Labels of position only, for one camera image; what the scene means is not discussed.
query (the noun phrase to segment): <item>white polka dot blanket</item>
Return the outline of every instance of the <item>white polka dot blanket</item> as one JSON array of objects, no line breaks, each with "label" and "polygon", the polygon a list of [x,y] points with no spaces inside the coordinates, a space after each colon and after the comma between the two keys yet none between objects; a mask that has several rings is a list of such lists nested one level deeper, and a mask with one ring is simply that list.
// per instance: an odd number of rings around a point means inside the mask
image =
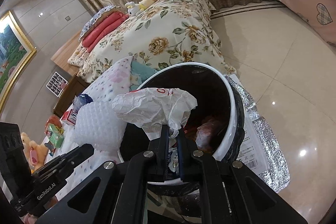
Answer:
[{"label": "white polka dot blanket", "polygon": [[[100,77],[98,77],[83,93],[88,94],[93,101],[112,101],[117,95],[125,94],[130,89],[130,70],[133,56],[125,57],[117,61],[113,66],[106,70]],[[55,155],[51,157],[47,155],[46,162],[53,158],[67,153],[77,147],[76,143],[73,143],[72,134],[75,133],[73,126],[63,124],[64,126],[64,141],[61,148],[56,149]],[[56,195],[58,200],[62,199],[73,188],[75,188],[80,182],[82,182],[88,175],[96,170],[103,162],[107,160],[120,163],[117,152],[106,151],[94,151],[94,154],[88,158],[85,162],[75,168],[74,172],[68,177],[67,184]]]}]

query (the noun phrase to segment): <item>folded red quilt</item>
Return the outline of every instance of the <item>folded red quilt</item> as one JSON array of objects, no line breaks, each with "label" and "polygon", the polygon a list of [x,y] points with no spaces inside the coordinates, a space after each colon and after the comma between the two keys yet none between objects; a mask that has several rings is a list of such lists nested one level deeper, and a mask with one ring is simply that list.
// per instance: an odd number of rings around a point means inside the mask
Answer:
[{"label": "folded red quilt", "polygon": [[126,19],[128,19],[129,15],[123,15],[121,18],[117,19],[115,22],[107,26],[100,35],[96,38],[96,40],[88,47],[87,52],[92,52],[94,47],[98,44],[98,42],[106,35],[108,35],[110,32],[114,31],[116,28],[118,28]]},{"label": "folded red quilt", "polygon": [[111,25],[113,22],[121,18],[124,14],[122,12],[114,12],[105,18],[90,34],[85,37],[82,41],[82,45],[85,48],[90,47],[90,45],[96,40],[96,38],[101,34],[101,32]]}]

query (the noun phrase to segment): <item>floral bedspread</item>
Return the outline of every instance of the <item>floral bedspread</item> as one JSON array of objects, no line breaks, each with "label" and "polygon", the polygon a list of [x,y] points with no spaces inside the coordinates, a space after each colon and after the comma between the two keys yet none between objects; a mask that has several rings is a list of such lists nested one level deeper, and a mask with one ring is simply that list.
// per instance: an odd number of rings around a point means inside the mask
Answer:
[{"label": "floral bedspread", "polygon": [[181,62],[200,62],[228,75],[235,73],[235,68],[224,62],[221,41],[210,26],[212,9],[208,0],[158,0],[106,35],[85,59],[78,75],[91,83],[129,55],[156,70]]}]

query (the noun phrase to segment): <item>red and white box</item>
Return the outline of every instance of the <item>red and white box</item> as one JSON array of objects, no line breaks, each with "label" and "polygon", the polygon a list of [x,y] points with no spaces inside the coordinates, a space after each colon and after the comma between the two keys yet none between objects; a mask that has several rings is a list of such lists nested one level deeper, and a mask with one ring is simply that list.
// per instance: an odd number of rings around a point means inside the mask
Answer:
[{"label": "red and white box", "polygon": [[74,126],[76,124],[76,119],[77,119],[77,112],[75,112],[73,109],[70,109],[64,112],[61,121],[65,122],[70,126]]}]

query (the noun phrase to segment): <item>silver foil sheet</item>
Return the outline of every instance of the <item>silver foil sheet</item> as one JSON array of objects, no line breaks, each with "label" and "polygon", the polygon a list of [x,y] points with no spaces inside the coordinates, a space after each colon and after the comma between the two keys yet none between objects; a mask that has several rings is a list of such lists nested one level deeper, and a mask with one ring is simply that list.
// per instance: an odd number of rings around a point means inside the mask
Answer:
[{"label": "silver foil sheet", "polygon": [[229,76],[226,75],[226,79],[240,94],[243,106],[252,120],[268,160],[269,169],[258,176],[278,193],[290,181],[288,166],[280,145],[268,122],[258,113],[257,104],[252,96]]}]

